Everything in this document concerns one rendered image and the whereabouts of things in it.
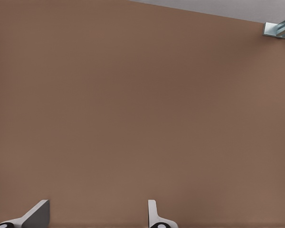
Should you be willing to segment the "silver frame post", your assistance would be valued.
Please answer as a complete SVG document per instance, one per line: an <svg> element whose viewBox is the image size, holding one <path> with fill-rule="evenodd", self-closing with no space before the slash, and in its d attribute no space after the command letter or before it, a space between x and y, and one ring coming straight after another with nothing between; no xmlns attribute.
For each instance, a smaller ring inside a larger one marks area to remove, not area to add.
<svg viewBox="0 0 285 228"><path fill-rule="evenodd" d="M285 39L285 20L278 24L266 22L263 28L263 35Z"/></svg>

